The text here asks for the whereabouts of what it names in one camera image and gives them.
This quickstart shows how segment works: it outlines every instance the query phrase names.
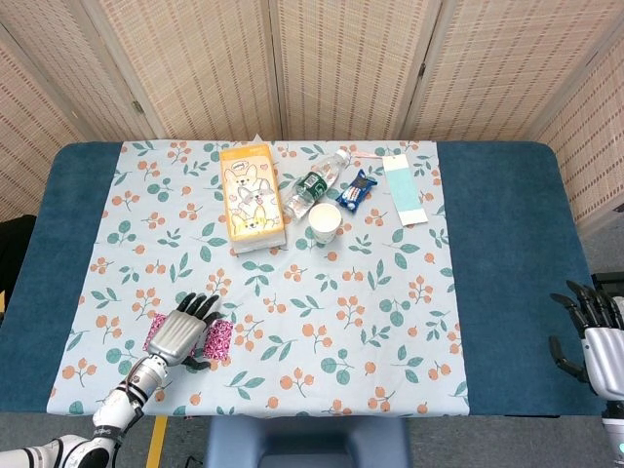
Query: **beige partition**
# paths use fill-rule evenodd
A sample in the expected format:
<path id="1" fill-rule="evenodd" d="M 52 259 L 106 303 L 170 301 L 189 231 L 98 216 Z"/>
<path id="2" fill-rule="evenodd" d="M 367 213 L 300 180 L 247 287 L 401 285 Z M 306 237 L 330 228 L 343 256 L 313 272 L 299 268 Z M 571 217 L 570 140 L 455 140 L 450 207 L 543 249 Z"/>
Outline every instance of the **beige partition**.
<path id="1" fill-rule="evenodd" d="M 0 221 L 37 214 L 57 151 L 81 139 L 0 40 Z"/>
<path id="2" fill-rule="evenodd" d="M 265 1 L 99 4 L 168 137 L 279 137 Z"/>
<path id="3" fill-rule="evenodd" d="M 439 2 L 270 3 L 285 137 L 397 137 Z"/>
<path id="4" fill-rule="evenodd" d="M 75 0 L 2 0 L 0 21 L 20 47 L 80 114 L 95 136 L 107 140 L 144 138 L 151 133 L 132 107 L 133 98 L 120 91 L 102 63 L 90 26 L 79 24 Z"/>
<path id="5" fill-rule="evenodd" d="M 539 137 L 557 153 L 576 222 L 624 203 L 624 37 Z"/>
<path id="6" fill-rule="evenodd" d="M 523 137 L 622 10 L 621 0 L 458 0 L 406 136 Z"/>

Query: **silver robotic hand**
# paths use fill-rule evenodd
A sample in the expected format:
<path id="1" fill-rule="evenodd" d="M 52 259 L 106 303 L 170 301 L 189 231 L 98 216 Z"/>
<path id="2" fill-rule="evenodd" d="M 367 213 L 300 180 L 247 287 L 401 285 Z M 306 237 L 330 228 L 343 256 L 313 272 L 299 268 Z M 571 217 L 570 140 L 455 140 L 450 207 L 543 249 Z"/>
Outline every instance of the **silver robotic hand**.
<path id="1" fill-rule="evenodd" d="M 90 440 L 62 436 L 41 447 L 0 452 L 0 467 L 12 468 L 105 468 L 112 466 L 126 433 L 143 416 L 142 408 L 167 378 L 167 369 L 185 364 L 200 370 L 189 353 L 202 333 L 221 317 L 211 308 L 218 296 L 189 294 L 165 320 L 150 341 L 148 356 L 138 360 L 128 375 L 104 399 L 94 414 L 96 426 Z"/>
<path id="2" fill-rule="evenodd" d="M 583 366 L 568 360 L 556 336 L 550 336 L 550 352 L 555 364 L 606 400 L 603 426 L 615 455 L 615 464 L 624 466 L 624 319 L 615 301 L 604 292 L 568 281 L 576 301 L 551 294 L 567 312 L 583 346 Z"/>

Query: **table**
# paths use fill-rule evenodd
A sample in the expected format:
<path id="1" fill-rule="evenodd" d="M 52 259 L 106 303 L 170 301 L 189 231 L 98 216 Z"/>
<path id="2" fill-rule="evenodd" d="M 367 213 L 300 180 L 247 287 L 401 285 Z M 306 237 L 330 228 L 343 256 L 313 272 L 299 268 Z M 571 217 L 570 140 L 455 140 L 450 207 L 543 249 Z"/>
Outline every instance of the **table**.
<path id="1" fill-rule="evenodd" d="M 45 409 L 119 149 L 70 145 L 55 161 L 0 331 L 0 410 Z M 471 413 L 596 413 L 600 402 L 557 372 L 546 344 L 558 334 L 580 355 L 547 294 L 588 281 L 554 155 L 528 142 L 439 143 L 438 153 Z M 57 311 L 45 326 L 42 310 Z"/>

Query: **orange berry pattern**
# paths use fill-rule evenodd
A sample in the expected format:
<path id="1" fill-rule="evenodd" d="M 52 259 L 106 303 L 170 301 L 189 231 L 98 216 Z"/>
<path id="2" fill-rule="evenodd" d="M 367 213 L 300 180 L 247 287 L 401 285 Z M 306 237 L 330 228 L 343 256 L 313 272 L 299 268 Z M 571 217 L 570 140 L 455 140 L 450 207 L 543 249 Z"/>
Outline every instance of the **orange berry pattern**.
<path id="1" fill-rule="evenodd" d="M 139 348 L 154 319 L 194 292 L 220 296 L 218 311 L 233 327 L 228 355 L 210 359 L 206 370 L 171 370 L 151 398 L 159 413 L 466 413 L 452 237 L 435 143 L 272 143 L 282 200 L 339 147 L 346 168 L 322 201 L 332 202 L 358 170 L 378 185 L 355 214 L 341 210 L 328 245 L 316 242 L 306 220 L 288 220 L 286 244 L 236 253 L 219 153 L 244 144 L 124 143 L 49 409 L 94 412 L 110 382 L 145 356 Z M 367 153 L 407 155 L 428 222 L 401 225 L 381 161 Z M 246 172 L 255 163 L 245 164 L 237 180 L 254 191 L 260 181 Z M 207 334 L 191 353 L 199 361 Z"/>

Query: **bottle cap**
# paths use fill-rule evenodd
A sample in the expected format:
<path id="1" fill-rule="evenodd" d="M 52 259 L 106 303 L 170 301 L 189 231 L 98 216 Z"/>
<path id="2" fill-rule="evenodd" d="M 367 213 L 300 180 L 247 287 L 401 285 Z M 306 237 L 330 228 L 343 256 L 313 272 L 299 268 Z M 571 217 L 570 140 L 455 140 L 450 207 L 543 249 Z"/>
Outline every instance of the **bottle cap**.
<path id="1" fill-rule="evenodd" d="M 335 154 L 340 157 L 342 164 L 346 165 L 349 162 L 349 154 L 344 149 L 336 150 Z"/>

